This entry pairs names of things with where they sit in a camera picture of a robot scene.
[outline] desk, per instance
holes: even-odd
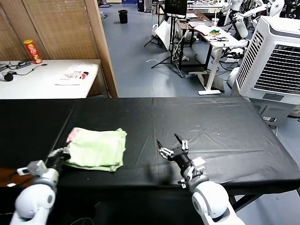
[[[213,67],[210,71],[210,76],[208,78],[207,84],[205,85],[204,82],[204,78],[202,77],[201,73],[197,73],[198,74],[198,78],[200,83],[203,85],[205,90],[200,90],[198,91],[199,95],[212,95],[212,94],[220,94],[221,92],[219,90],[212,90],[212,83],[214,81],[214,78],[216,76],[216,71],[218,69],[218,64],[220,62],[220,58],[222,56],[222,50],[224,47],[239,47],[240,43],[237,39],[235,39],[233,36],[231,36],[228,32],[224,31],[222,28],[217,27],[217,30],[219,30],[220,34],[218,34],[217,36],[220,37],[225,37],[228,39],[228,41],[215,41],[213,40],[214,37],[217,36],[205,36],[202,33],[201,36],[208,41],[208,43],[210,44],[210,48],[213,47],[213,51],[215,52],[215,58],[214,58],[214,63],[213,63]]]
[[[0,99],[47,99],[47,98],[86,98],[95,78],[99,79],[101,93],[107,95],[106,86],[103,80],[103,74],[100,60],[44,60],[47,66],[36,68],[28,75],[14,75],[11,82],[0,81]],[[82,80],[80,85],[59,86],[55,83],[73,64],[96,64],[97,68],[90,71],[86,79]],[[14,70],[19,74],[25,74],[38,64]],[[11,69],[5,69],[1,73],[8,72]]]
[[[228,2],[220,2],[218,4],[207,4],[207,3],[202,3],[202,4],[194,4],[194,1],[187,1],[187,9],[221,9],[229,6],[231,3],[231,0]]]
[[[190,21],[204,21],[206,22],[207,26],[211,25],[210,19],[207,18],[203,13],[201,13],[199,10],[188,10],[187,13],[195,13],[198,18],[192,18]],[[182,36],[184,37],[185,33],[189,29],[192,32],[191,40],[190,40],[190,46],[193,44],[193,37],[194,37],[194,28],[191,27],[188,23],[183,23],[177,20],[177,24],[179,25],[180,29],[182,30]],[[210,53],[212,50],[212,47],[209,48],[209,52],[207,54],[206,62],[205,64],[182,64],[182,57],[183,57],[183,48],[184,48],[185,38],[182,39],[182,42],[180,44],[180,54],[179,54],[179,60],[178,60],[178,68],[192,68],[192,67],[204,67],[204,69],[207,69],[207,66],[210,62]]]
[[[1,100],[0,105],[0,116],[6,116],[0,127],[0,167],[45,160],[54,145],[61,147],[73,127],[127,132],[124,166],[114,173],[66,166],[58,184],[60,196],[99,201],[190,198],[177,184],[179,168],[160,157],[156,146],[156,139],[174,146],[174,133],[189,140],[189,156],[203,157],[210,179],[221,183],[229,195],[253,200],[300,187],[297,164],[251,102],[242,97]]]

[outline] wall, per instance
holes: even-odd
[[[27,59],[26,39],[42,59],[101,59],[109,93],[118,97],[96,0],[0,0],[0,13],[0,60]]]

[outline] black trash bin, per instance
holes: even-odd
[[[119,10],[120,23],[127,23],[127,10]]]

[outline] white robot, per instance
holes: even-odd
[[[10,225],[45,225],[56,196],[59,173],[65,160],[70,159],[68,148],[53,151],[48,156],[48,168],[42,160],[17,170],[19,175],[36,176],[32,185],[24,189],[15,201]]]
[[[237,21],[243,20],[243,18],[251,16],[251,14],[255,15],[257,12],[262,12],[264,10],[267,10],[268,16],[279,17],[280,12],[282,11],[284,5],[285,5],[284,0],[275,0],[274,2],[269,1],[267,4],[262,4],[261,6],[255,8],[255,9],[252,9],[244,14],[237,13],[235,15],[235,20],[237,20]],[[259,20],[259,17],[252,20],[253,26],[255,28],[257,26],[258,20]],[[236,67],[230,73],[228,81],[227,81],[227,83],[230,87],[233,86],[235,77],[237,76],[238,71],[239,71],[239,67]]]
[[[181,146],[168,149],[157,140],[159,154],[169,160],[175,161],[180,167],[184,179],[178,183],[183,188],[188,187],[193,193],[192,202],[197,213],[205,225],[245,225],[236,215],[229,202],[225,188],[209,178],[204,172],[205,161],[198,157],[190,160],[188,157],[188,141],[175,134]]]
[[[240,47],[224,49],[224,57],[222,61],[226,63],[238,62],[239,59],[242,59],[246,50],[246,47],[249,44],[249,40],[245,38],[248,36],[248,30],[244,23],[244,19],[248,17],[256,17],[256,14],[259,12],[267,11],[268,16],[280,16],[285,1],[284,0],[269,0],[267,4],[264,4],[262,0],[254,0],[257,7],[245,12],[240,13],[240,6],[243,3],[243,0],[232,0],[231,4],[228,7],[221,9],[219,15],[222,15],[224,12],[227,12],[227,17],[230,17],[231,21],[225,26],[232,24],[235,28],[235,37],[240,41]],[[252,19],[252,24],[256,27],[257,22],[260,17]]]
[[[188,157],[188,141],[176,135],[181,146],[172,150],[164,148],[159,141],[159,154],[180,167],[184,179],[179,183],[193,193],[194,208],[205,225],[245,225],[236,215],[229,202],[229,196],[222,185],[209,181],[206,176],[205,161],[198,157]],[[24,189],[15,202],[15,212],[10,225],[45,225],[55,202],[56,185],[59,172],[65,160],[70,159],[68,148],[53,151],[49,157],[50,167],[42,160],[31,162],[18,169],[20,175],[37,176],[32,185]]]

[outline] vent grille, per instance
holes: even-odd
[[[276,45],[254,88],[300,95],[300,48]]]
[[[241,88],[241,86],[243,85],[262,43],[263,36],[260,32],[257,31],[250,47],[247,50],[247,55],[245,56],[237,75],[236,81],[239,88]]]

